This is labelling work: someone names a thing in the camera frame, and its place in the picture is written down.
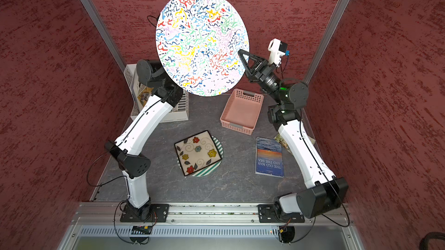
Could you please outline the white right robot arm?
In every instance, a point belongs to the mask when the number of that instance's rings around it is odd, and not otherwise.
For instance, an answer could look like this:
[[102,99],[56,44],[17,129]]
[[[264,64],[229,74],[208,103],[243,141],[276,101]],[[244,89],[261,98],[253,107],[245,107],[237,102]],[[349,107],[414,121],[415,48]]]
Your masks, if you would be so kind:
[[249,82],[257,83],[276,102],[268,108],[269,120],[288,145],[305,182],[304,191],[278,198],[279,213],[300,213],[312,219],[342,207],[349,185],[322,160],[302,122],[308,85],[280,79],[274,72],[276,64],[265,58],[245,50],[239,50],[238,55]]

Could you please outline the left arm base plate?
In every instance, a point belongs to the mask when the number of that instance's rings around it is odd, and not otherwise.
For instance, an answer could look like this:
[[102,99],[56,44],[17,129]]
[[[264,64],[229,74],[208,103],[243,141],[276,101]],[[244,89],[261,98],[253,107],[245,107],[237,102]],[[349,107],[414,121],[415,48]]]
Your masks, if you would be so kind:
[[146,204],[135,208],[126,204],[120,218],[122,223],[165,223],[169,215],[169,204]]

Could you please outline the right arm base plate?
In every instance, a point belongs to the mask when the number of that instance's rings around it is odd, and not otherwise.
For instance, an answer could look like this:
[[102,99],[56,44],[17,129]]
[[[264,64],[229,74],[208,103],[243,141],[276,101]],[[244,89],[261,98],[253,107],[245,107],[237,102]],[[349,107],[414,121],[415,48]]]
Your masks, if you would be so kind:
[[300,212],[285,213],[277,204],[259,204],[258,218],[260,223],[304,223]]

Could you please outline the colourful speckled round plate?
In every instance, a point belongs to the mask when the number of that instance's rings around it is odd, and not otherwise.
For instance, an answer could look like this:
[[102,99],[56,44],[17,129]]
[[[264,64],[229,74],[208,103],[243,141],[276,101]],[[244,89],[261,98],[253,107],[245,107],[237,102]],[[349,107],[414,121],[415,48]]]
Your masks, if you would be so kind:
[[234,88],[245,73],[239,50],[249,50],[245,24],[227,0],[170,0],[155,34],[159,60],[188,93],[215,97]]

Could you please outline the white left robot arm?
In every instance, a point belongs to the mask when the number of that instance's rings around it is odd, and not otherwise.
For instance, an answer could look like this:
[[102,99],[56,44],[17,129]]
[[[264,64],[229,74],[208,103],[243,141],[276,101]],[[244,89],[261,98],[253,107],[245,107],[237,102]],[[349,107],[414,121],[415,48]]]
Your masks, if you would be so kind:
[[144,221],[150,216],[146,173],[151,162],[141,151],[161,120],[182,99],[183,89],[165,72],[160,61],[139,60],[136,73],[141,84],[153,89],[151,95],[131,125],[115,141],[108,141],[105,148],[126,179],[129,209]]

